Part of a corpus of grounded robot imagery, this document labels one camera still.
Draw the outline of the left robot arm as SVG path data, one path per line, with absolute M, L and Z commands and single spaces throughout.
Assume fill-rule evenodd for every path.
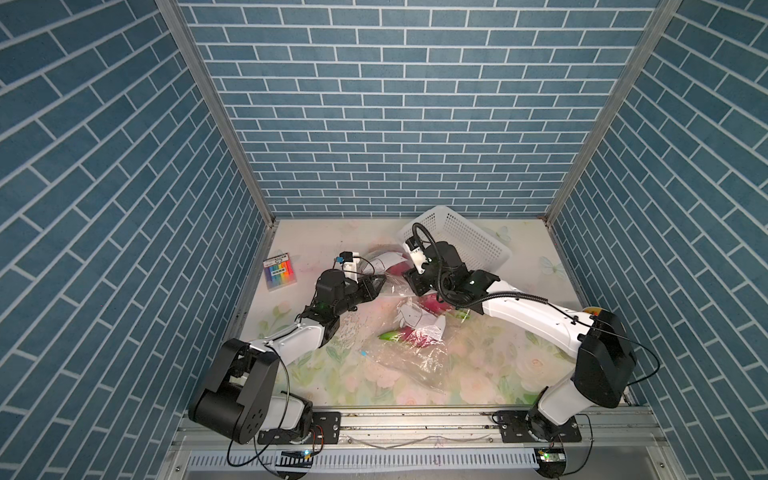
M 254 342 L 224 342 L 191 401 L 189 419 L 238 444 L 305 439 L 312 428 L 312 402 L 290 387 L 277 393 L 278 371 L 325 346 L 341 317 L 374 301 L 385 283 L 384 274 L 324 271 L 311 302 L 286 330 Z

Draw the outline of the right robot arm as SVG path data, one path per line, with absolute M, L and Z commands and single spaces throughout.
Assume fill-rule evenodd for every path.
M 637 364 L 632 342 L 613 313 L 575 311 L 523 292 L 485 270 L 471 270 L 456 248 L 437 241 L 404 242 L 413 267 L 404 277 L 421 296 L 434 291 L 458 309 L 507 321 L 549 342 L 573 361 L 573 368 L 546 386 L 526 415 L 529 431 L 550 440 L 575 415 L 592 407 L 617 407 Z

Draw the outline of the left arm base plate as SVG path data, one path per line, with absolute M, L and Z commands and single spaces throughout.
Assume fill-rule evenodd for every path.
M 258 445 L 335 445 L 339 441 L 342 415 L 339 411 L 304 414 L 293 429 L 262 430 Z

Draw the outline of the zip-top bag with label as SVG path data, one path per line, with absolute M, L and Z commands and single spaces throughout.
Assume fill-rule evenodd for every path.
M 409 257 L 394 248 L 379 248 L 365 254 L 355 254 L 355 269 L 361 275 L 383 275 L 383 297 L 411 297 L 414 293 L 404 277 L 404 273 L 413 267 Z

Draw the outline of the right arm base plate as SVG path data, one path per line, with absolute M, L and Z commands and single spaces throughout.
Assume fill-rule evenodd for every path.
M 491 415 L 504 443 L 578 443 L 582 435 L 574 417 L 556 425 L 525 410 L 501 410 Z

